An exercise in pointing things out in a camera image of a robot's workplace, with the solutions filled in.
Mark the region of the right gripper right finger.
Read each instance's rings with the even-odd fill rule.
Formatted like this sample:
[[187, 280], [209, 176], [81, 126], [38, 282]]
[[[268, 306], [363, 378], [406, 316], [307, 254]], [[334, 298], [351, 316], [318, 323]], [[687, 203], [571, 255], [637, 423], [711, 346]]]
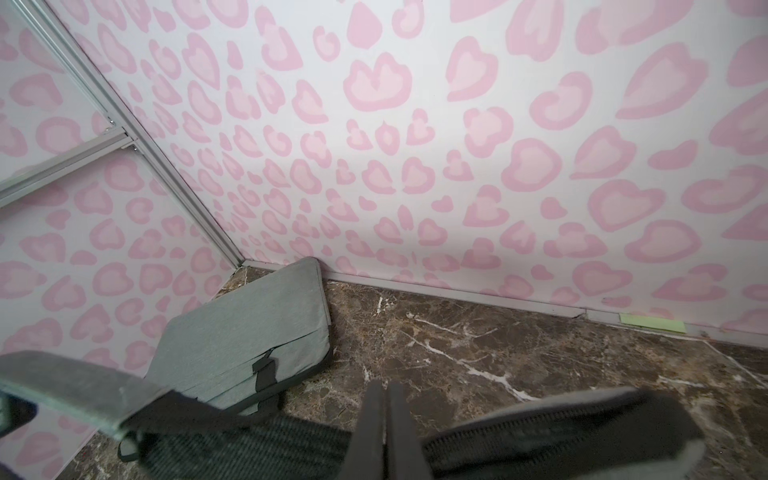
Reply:
[[394, 381], [387, 386], [386, 455], [389, 479], [433, 479], [432, 470], [416, 435], [404, 386]]

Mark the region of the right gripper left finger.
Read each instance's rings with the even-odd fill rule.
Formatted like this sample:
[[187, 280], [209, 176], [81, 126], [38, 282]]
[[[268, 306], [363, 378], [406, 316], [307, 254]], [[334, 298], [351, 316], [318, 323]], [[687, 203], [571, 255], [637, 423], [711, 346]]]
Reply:
[[341, 480], [384, 478], [385, 397], [380, 380], [373, 380], [363, 396], [356, 428], [339, 472]]

